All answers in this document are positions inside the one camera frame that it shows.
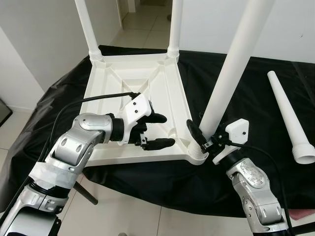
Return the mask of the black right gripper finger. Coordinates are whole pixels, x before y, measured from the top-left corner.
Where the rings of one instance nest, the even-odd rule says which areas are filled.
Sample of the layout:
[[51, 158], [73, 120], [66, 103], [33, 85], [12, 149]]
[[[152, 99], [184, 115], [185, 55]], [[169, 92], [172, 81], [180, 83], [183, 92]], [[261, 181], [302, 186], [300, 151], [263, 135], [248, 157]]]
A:
[[192, 120], [187, 120], [187, 128], [195, 143], [198, 144], [200, 148], [205, 148], [206, 138], [203, 136], [202, 130], [200, 130]]

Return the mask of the white plastic tabletop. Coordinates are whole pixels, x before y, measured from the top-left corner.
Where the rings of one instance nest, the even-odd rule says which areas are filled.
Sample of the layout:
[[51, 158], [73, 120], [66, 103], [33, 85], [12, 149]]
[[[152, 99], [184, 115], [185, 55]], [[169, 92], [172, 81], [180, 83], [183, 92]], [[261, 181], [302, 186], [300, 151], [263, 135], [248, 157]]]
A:
[[115, 142], [99, 144], [88, 160], [88, 166], [108, 166], [164, 160], [186, 160], [199, 166], [207, 155], [191, 155], [194, 143], [187, 128], [191, 112], [177, 66], [177, 59], [167, 54], [105, 56], [94, 61], [85, 97], [106, 96], [105, 99], [85, 102], [82, 113], [117, 114], [131, 98], [110, 98], [115, 93], [141, 93], [156, 113], [167, 117], [165, 123], [149, 123], [145, 132], [148, 140], [175, 139], [176, 143], [160, 150], [144, 150], [133, 144], [120, 146]]

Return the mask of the black tablecloth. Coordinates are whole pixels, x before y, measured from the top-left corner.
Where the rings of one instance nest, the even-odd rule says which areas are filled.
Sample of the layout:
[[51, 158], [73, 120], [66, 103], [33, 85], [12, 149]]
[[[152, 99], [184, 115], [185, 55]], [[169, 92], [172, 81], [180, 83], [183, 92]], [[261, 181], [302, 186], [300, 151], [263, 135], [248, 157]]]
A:
[[[178, 68], [196, 124], [202, 119], [224, 60], [225, 54], [180, 52]], [[0, 212], [32, 170], [60, 109], [85, 96], [91, 69], [88, 57], [74, 60], [39, 100], [0, 170]], [[243, 118], [250, 122], [245, 156], [267, 173], [277, 197], [281, 195], [277, 180], [282, 180], [290, 209], [309, 209], [314, 200], [310, 182], [315, 166], [293, 160], [292, 142], [266, 76], [270, 71], [281, 82], [309, 142], [315, 141], [313, 63], [250, 58], [222, 120]], [[94, 183], [162, 207], [213, 216], [244, 215], [225, 169], [211, 160], [202, 165], [172, 160], [95, 166], [86, 167], [83, 173]]]

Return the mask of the black metal table leg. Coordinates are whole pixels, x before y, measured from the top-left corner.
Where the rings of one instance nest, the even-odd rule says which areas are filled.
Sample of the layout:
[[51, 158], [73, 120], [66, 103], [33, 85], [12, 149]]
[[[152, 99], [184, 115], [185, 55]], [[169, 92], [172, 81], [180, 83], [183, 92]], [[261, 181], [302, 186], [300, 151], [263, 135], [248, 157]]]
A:
[[86, 190], [79, 182], [75, 182], [73, 188], [76, 190], [77, 193], [82, 195], [88, 202], [92, 203], [93, 205], [98, 204], [97, 198], [95, 198], [88, 190]]
[[298, 236], [315, 232], [315, 222], [294, 226], [285, 231], [283, 236]]

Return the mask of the dark grey bin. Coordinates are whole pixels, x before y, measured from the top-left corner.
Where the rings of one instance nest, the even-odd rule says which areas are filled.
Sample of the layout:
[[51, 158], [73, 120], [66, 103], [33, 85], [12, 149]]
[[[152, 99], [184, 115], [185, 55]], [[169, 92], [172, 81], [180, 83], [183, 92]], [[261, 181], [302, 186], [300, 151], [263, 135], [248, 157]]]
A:
[[13, 111], [7, 104], [0, 99], [0, 126], [6, 122], [7, 119], [13, 114]]

